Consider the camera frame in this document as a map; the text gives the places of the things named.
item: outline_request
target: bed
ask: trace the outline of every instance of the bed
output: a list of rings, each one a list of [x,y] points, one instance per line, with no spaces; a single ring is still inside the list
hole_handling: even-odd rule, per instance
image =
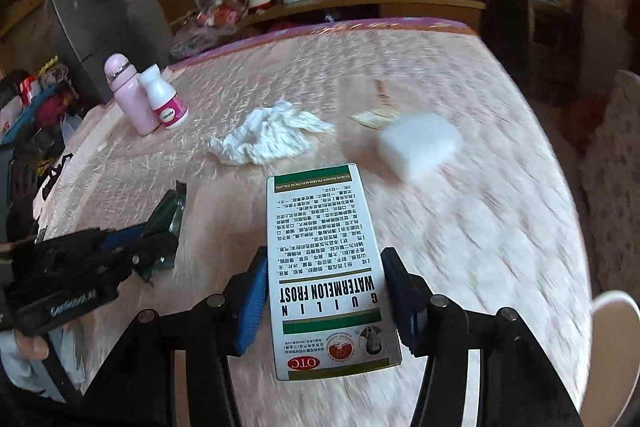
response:
[[[190,110],[173,131],[140,137],[116,106],[82,128],[42,210],[54,237],[145,220],[175,180],[188,203],[172,273],[130,277],[113,303],[82,318],[89,380],[136,313],[188,309],[246,269],[266,243],[266,178],[354,162],[380,248],[462,307],[520,312],[580,407],[591,321],[588,265],[574,202],[545,134],[518,89],[461,23],[387,19],[291,28],[189,59],[164,75]],[[402,113],[431,111],[462,134],[455,159],[424,185],[401,184],[375,154],[377,131],[349,117],[381,89]],[[266,167],[220,165],[209,137],[280,98],[335,124],[314,151]],[[408,425],[425,359],[365,375],[275,380],[268,310],[247,354],[231,359],[245,425]],[[463,424],[476,424],[478,354],[470,355]]]

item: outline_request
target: pink thermos bottle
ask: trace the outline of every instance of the pink thermos bottle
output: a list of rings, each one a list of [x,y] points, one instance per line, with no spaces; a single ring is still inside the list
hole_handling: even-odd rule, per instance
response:
[[[119,53],[111,55],[104,63],[104,74],[113,98],[140,135],[145,136],[160,125],[145,89],[138,83],[139,74],[127,57]]]

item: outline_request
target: plastic bag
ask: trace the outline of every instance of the plastic bag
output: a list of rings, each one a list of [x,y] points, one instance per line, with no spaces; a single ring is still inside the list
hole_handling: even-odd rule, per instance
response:
[[[191,19],[175,34],[174,45],[171,48],[172,59],[183,60],[199,55],[219,46],[222,37],[233,35],[235,32],[235,26],[200,26],[195,19]]]
[[[65,141],[65,147],[69,144],[69,140],[73,136],[73,133],[76,132],[76,129],[80,127],[82,123],[82,118],[78,115],[69,116],[68,113],[62,115],[62,120],[60,121],[60,131],[62,131],[62,139]]]

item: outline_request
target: white foam block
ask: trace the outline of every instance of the white foam block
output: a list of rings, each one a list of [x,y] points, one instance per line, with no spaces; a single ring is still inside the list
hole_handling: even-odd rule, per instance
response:
[[[462,137],[443,117],[430,112],[402,116],[378,138],[378,154],[405,183],[420,182],[458,151]]]

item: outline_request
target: white tissue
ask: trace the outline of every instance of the white tissue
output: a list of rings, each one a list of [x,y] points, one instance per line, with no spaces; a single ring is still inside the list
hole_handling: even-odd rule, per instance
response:
[[[310,112],[278,100],[274,107],[254,109],[225,139],[211,138],[209,150],[225,165],[265,165],[310,149],[301,130],[326,132],[333,128]]]

